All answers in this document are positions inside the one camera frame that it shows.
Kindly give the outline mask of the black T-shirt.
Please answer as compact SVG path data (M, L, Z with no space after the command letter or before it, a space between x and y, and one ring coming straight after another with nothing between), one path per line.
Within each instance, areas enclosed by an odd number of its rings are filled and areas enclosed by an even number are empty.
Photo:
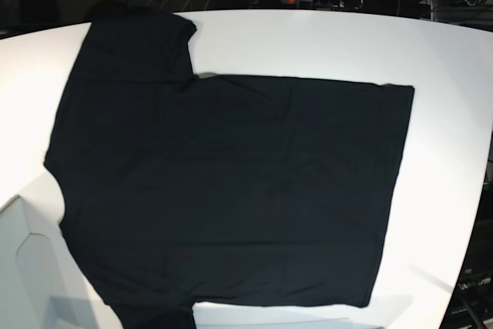
M94 22L45 168L69 251L125 328L199 302L366 307L414 88L193 73L178 15Z

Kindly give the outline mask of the black power strip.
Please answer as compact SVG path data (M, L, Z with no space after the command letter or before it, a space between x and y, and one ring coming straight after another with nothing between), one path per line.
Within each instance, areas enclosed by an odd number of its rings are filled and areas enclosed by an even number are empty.
M364 0L277 0L288 8L305 8L331 11L359 11L363 8Z

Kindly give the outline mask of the white bin at table corner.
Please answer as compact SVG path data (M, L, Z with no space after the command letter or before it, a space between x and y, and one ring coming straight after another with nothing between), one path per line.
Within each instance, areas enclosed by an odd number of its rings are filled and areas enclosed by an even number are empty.
M97 328L90 303L68 295L52 242L30 215L19 196L1 209L1 327Z

